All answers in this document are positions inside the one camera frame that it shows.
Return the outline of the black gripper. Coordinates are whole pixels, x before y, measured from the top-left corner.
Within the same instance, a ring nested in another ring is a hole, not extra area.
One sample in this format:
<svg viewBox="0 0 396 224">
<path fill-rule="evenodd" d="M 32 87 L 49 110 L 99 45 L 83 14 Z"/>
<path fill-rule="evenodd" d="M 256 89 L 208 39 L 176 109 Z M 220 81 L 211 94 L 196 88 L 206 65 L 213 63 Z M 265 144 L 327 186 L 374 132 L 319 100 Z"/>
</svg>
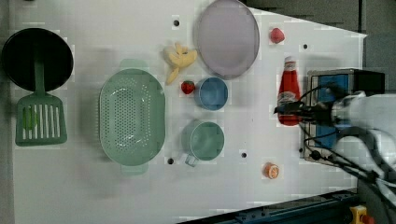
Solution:
<svg viewBox="0 0 396 224">
<path fill-rule="evenodd" d="M 330 102 L 318 102 L 315 105 L 307 105 L 305 103 L 288 103 L 277 106 L 274 110 L 274 113 L 297 113 L 298 117 L 303 122 L 311 122 L 317 125 L 332 124 L 332 103 Z"/>
</svg>

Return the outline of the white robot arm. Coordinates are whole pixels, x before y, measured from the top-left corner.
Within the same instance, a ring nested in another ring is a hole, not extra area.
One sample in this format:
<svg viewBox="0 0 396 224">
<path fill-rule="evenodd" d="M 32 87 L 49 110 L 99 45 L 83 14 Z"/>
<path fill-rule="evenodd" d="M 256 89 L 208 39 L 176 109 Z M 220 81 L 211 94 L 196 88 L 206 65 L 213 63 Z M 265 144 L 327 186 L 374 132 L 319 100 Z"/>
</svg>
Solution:
<svg viewBox="0 0 396 224">
<path fill-rule="evenodd" d="M 364 91 L 331 102 L 286 100 L 274 113 L 308 124 L 334 127 L 335 142 L 323 159 L 371 187 L 389 208 L 395 207 L 395 96 Z"/>
</svg>

